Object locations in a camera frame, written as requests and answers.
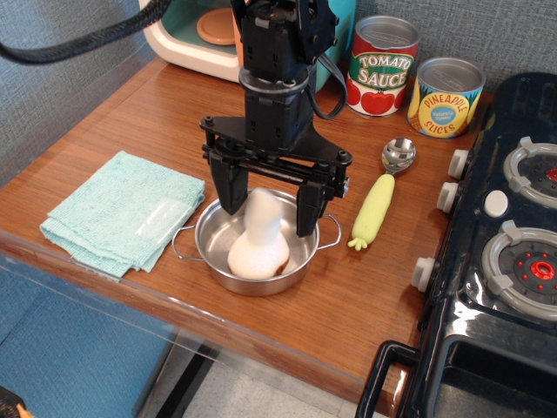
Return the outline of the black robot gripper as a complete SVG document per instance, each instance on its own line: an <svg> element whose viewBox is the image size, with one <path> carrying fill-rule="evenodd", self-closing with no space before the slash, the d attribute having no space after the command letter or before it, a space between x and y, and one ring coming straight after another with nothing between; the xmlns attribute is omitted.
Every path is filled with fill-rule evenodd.
<svg viewBox="0 0 557 418"><path fill-rule="evenodd" d="M247 199L254 172L299 187L297 235L313 234L325 199L346 195L352 155L319 134L315 75L270 81L249 71L239 75L245 93L240 117L206 116L205 158L221 207L235 214Z"/></svg>

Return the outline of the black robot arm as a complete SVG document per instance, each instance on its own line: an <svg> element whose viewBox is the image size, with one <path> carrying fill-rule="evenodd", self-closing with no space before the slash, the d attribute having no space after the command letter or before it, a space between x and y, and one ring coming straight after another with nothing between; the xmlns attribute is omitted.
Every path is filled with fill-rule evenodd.
<svg viewBox="0 0 557 418"><path fill-rule="evenodd" d="M297 185L297 235L313 233L326 205L346 195L352 155L320 135L316 117L336 118L347 88L325 114L315 98L317 66L344 80L326 52L337 43L339 19L327 1L234 1L244 64L242 117L207 116L204 156L221 207L235 214L248 197L248 177L257 173Z"/></svg>

